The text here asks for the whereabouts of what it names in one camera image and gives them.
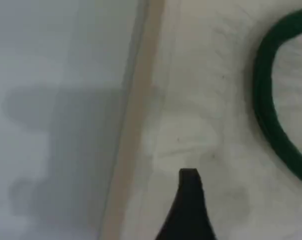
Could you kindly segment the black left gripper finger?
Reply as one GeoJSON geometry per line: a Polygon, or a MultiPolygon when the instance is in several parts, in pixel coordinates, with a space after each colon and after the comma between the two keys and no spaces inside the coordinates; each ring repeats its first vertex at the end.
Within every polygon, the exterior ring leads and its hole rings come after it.
{"type": "Polygon", "coordinates": [[[195,168],[179,170],[178,189],[157,240],[215,240],[201,177],[195,168]]]}

